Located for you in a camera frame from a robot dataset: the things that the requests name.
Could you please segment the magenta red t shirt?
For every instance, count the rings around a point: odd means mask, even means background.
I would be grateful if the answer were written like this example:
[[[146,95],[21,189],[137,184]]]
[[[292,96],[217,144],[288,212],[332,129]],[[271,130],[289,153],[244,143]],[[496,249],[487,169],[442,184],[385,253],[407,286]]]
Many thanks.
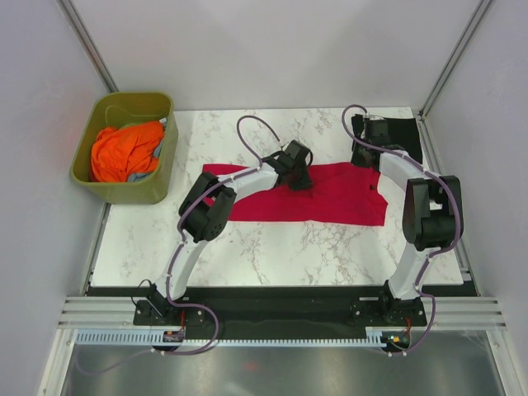
[[[388,203],[378,192],[380,174],[350,163],[310,165],[313,186],[291,191],[274,186],[243,198],[238,193],[232,222],[320,223],[383,226]]]

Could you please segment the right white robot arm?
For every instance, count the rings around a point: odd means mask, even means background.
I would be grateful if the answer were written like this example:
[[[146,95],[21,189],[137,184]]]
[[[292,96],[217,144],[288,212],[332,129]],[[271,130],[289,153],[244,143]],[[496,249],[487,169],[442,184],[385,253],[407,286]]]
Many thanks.
[[[351,163],[376,170],[405,193],[402,231],[406,246],[395,272],[386,281],[390,297],[377,306],[379,318],[394,325],[408,314],[404,300],[421,294],[430,260],[451,250],[464,232],[460,179],[424,168],[413,118],[354,115],[351,127]]]

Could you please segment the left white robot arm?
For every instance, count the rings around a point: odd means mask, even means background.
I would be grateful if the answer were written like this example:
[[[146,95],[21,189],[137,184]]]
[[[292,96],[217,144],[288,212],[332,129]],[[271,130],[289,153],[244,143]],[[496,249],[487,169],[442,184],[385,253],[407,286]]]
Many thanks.
[[[181,315],[181,298],[193,269],[208,243],[225,229],[234,205],[249,196],[287,186],[292,191],[309,189],[309,166],[314,155],[297,140],[262,159],[255,167],[227,175],[202,172],[179,208],[177,231],[181,241],[162,275],[149,287],[147,301],[153,316],[163,324]]]

